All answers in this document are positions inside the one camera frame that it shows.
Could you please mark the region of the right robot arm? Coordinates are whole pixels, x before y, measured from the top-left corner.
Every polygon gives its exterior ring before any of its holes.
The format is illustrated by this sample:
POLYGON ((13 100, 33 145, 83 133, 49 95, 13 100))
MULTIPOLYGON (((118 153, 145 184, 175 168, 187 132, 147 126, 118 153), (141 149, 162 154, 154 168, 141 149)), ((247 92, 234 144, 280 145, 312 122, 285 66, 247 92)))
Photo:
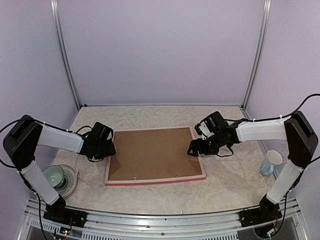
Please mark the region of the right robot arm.
POLYGON ((257 208, 239 213, 241 225, 262 224, 283 216, 279 203, 300 181, 305 169, 314 162, 319 139, 311 124, 300 110, 265 119, 231 120, 215 111, 194 127, 199 138, 193 139, 187 150, 189 156, 219 156, 220 148, 229 150, 244 142, 283 142, 287 154, 284 166, 274 184, 260 200, 257 208))

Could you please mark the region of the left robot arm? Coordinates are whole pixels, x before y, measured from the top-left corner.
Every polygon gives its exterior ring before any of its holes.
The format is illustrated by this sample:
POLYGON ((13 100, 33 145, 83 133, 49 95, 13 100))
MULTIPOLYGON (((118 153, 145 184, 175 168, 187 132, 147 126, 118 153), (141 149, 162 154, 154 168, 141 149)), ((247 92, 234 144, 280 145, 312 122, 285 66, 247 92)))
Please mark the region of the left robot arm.
POLYGON ((112 128, 96 122, 89 131, 81 134, 42 122, 30 115, 23 115, 5 125, 8 130, 3 138, 3 149, 11 161, 7 168, 15 169, 24 184, 45 203, 43 217, 55 222, 70 222, 85 217, 86 212, 66 207, 64 197, 46 179, 44 170, 36 161, 38 148, 59 150, 86 157, 90 162, 100 162, 116 154, 112 128))

